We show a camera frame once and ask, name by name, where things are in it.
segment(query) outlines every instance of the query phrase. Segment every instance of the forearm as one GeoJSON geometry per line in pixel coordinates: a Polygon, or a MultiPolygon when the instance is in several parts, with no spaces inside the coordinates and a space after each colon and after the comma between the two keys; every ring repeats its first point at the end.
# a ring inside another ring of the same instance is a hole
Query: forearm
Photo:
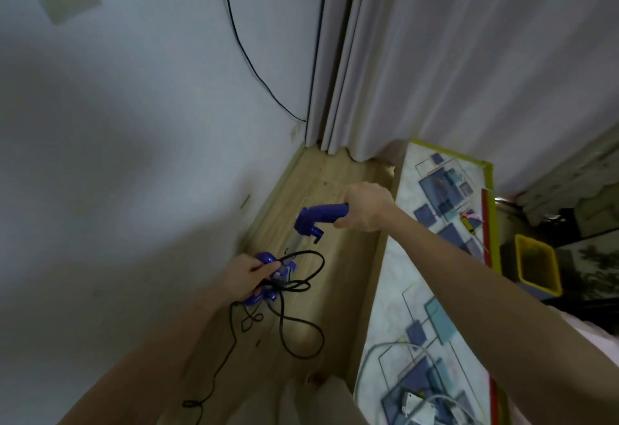
{"type": "Polygon", "coordinates": [[[156,423],[204,327],[223,304],[216,290],[202,290],[165,330],[108,371],[60,425],[156,423]]]}
{"type": "Polygon", "coordinates": [[[563,412],[566,422],[598,413],[617,418],[619,369],[575,329],[396,206],[380,219],[471,350],[530,420],[549,423],[563,412]]]}

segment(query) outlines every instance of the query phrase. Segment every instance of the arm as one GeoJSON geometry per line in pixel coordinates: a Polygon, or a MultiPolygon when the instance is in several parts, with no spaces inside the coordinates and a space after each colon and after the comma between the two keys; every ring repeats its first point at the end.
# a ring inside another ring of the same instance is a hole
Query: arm
{"type": "Polygon", "coordinates": [[[220,308],[247,297],[279,266],[279,262],[262,266],[245,254],[232,259],[165,330],[147,338],[108,371],[59,425],[156,423],[206,324],[220,308]]]}
{"type": "Polygon", "coordinates": [[[557,314],[400,210],[376,184],[348,188],[336,227],[386,231],[479,361],[534,424],[618,423],[619,368],[557,314]]]}

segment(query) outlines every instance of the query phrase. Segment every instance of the black string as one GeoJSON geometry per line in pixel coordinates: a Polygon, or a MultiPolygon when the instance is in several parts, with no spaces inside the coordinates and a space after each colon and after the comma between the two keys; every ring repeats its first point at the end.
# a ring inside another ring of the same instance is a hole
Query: black string
{"type": "Polygon", "coordinates": [[[228,4],[228,14],[230,15],[230,22],[232,24],[232,30],[234,31],[234,36],[236,38],[236,43],[238,44],[238,46],[241,48],[241,51],[243,52],[243,56],[245,57],[245,60],[247,60],[247,63],[250,64],[250,68],[251,70],[254,72],[254,74],[256,75],[256,77],[258,78],[258,80],[262,83],[262,85],[266,88],[266,90],[269,92],[269,94],[271,94],[271,97],[275,100],[275,102],[277,102],[280,107],[282,109],[284,109],[286,112],[288,112],[288,114],[294,118],[296,118],[299,122],[307,122],[307,120],[304,120],[302,118],[299,118],[298,116],[296,116],[295,114],[293,114],[292,112],[290,112],[290,110],[288,110],[281,102],[279,102],[279,100],[275,97],[275,95],[273,94],[273,92],[271,91],[270,87],[267,86],[267,84],[264,82],[264,80],[260,77],[260,75],[258,74],[258,72],[256,71],[256,69],[254,68],[254,65],[252,64],[249,56],[247,56],[247,52],[245,52],[245,49],[243,48],[243,44],[241,44],[241,39],[238,37],[238,32],[236,31],[236,25],[234,23],[234,17],[232,16],[232,8],[230,6],[230,0],[226,0],[226,3],[228,4]]]}
{"type": "MultiPolygon", "coordinates": [[[[318,257],[321,258],[321,264],[320,267],[318,267],[318,269],[316,269],[314,272],[312,272],[312,274],[310,274],[310,276],[308,276],[305,279],[302,280],[289,280],[286,282],[280,282],[277,280],[263,280],[262,282],[260,282],[259,286],[267,286],[269,289],[271,289],[272,291],[276,291],[277,294],[279,295],[279,299],[280,299],[280,311],[276,311],[274,309],[274,307],[271,305],[271,303],[267,302],[267,307],[269,308],[269,310],[275,314],[278,318],[279,318],[279,338],[280,341],[282,342],[282,346],[284,348],[285,351],[287,351],[291,356],[293,356],[294,358],[297,358],[299,360],[309,360],[311,358],[315,358],[316,356],[320,355],[320,352],[322,351],[323,347],[324,347],[324,332],[322,332],[322,329],[314,324],[313,322],[310,322],[308,320],[305,319],[299,319],[298,317],[291,317],[291,316],[286,316],[284,314],[284,305],[285,302],[283,300],[283,293],[284,292],[289,292],[289,293],[303,293],[307,290],[309,290],[311,288],[311,284],[310,284],[310,280],[312,278],[314,278],[316,275],[318,275],[320,273],[320,271],[322,270],[322,268],[324,267],[324,257],[322,256],[322,254],[316,250],[300,250],[297,252],[292,252],[290,254],[286,254],[285,256],[283,256],[281,259],[279,259],[279,261],[283,264],[284,261],[288,260],[288,259],[292,259],[298,255],[303,255],[303,254],[314,254],[317,255],[318,257]],[[286,344],[286,341],[284,340],[283,337],[283,321],[284,319],[289,320],[289,321],[294,321],[294,322],[300,322],[302,324],[306,324],[309,326],[312,326],[314,329],[316,329],[318,331],[318,333],[321,336],[321,344],[320,347],[318,348],[318,350],[316,352],[314,352],[311,355],[299,355],[297,353],[294,353],[293,351],[290,350],[290,348],[288,347],[288,345],[286,344]]],[[[219,372],[222,370],[222,368],[225,366],[226,362],[228,361],[228,359],[230,358],[230,355],[232,355],[233,350],[236,347],[236,333],[234,331],[234,323],[232,322],[232,310],[234,310],[235,306],[242,304],[239,302],[234,302],[232,304],[230,304],[230,308],[228,310],[228,322],[230,323],[230,331],[232,332],[232,338],[233,338],[233,343],[232,343],[232,347],[230,347],[230,349],[228,350],[228,353],[226,354],[226,356],[224,357],[223,361],[221,362],[221,364],[219,365],[219,367],[217,367],[217,369],[215,370],[215,374],[213,375],[213,382],[212,382],[212,387],[211,387],[211,392],[209,392],[209,394],[202,400],[194,400],[194,399],[187,399],[182,401],[182,406],[186,409],[193,409],[196,407],[200,407],[200,416],[197,419],[196,425],[198,425],[200,423],[200,421],[202,420],[202,415],[204,414],[204,403],[209,400],[211,398],[211,396],[213,396],[213,393],[215,392],[215,379],[217,378],[217,375],[219,374],[219,372]]],[[[264,315],[262,313],[258,313],[256,314],[256,311],[258,311],[259,307],[260,307],[261,303],[258,303],[258,305],[256,306],[256,308],[250,313],[247,310],[247,306],[245,306],[245,304],[243,304],[243,310],[245,311],[246,317],[241,321],[241,331],[243,333],[247,332],[248,330],[251,329],[251,326],[253,326],[254,322],[261,322],[264,319],[264,315]],[[243,326],[244,322],[250,320],[250,326],[245,328],[243,326]]]]}

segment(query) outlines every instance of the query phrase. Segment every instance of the hand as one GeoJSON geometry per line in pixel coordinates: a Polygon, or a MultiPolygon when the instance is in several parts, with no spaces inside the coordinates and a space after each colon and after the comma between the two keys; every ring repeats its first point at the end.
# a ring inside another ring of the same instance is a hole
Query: hand
{"type": "Polygon", "coordinates": [[[349,204],[349,213],[337,219],[336,228],[354,228],[360,231],[378,231],[379,217],[395,202],[391,192],[376,183],[360,182],[346,189],[344,202],[349,204]]]}
{"type": "Polygon", "coordinates": [[[281,262],[262,265],[258,259],[247,254],[237,255],[221,271],[212,287],[224,305],[241,301],[281,265],[281,262]]]}

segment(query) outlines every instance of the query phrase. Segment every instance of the blue device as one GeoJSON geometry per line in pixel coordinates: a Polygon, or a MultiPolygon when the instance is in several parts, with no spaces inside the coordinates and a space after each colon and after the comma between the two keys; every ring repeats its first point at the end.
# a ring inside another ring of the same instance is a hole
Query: blue device
{"type": "MultiPolygon", "coordinates": [[[[348,203],[316,205],[310,206],[309,208],[303,207],[295,221],[294,228],[296,233],[293,234],[291,238],[292,242],[287,245],[284,254],[294,252],[303,236],[313,236],[315,238],[314,244],[317,244],[322,234],[324,234],[324,231],[317,228],[315,224],[334,223],[338,218],[348,215],[348,211],[348,203]]],[[[270,252],[259,252],[255,257],[264,265],[278,260],[277,257],[270,252]]],[[[296,268],[297,264],[295,264],[293,260],[287,260],[279,269],[273,272],[270,278],[275,281],[287,282],[290,280],[290,274],[294,272],[296,268]]],[[[268,286],[261,286],[259,290],[258,294],[252,294],[243,303],[247,306],[251,306],[265,298],[271,301],[275,301],[277,298],[277,291],[269,289],[268,286]]]]}

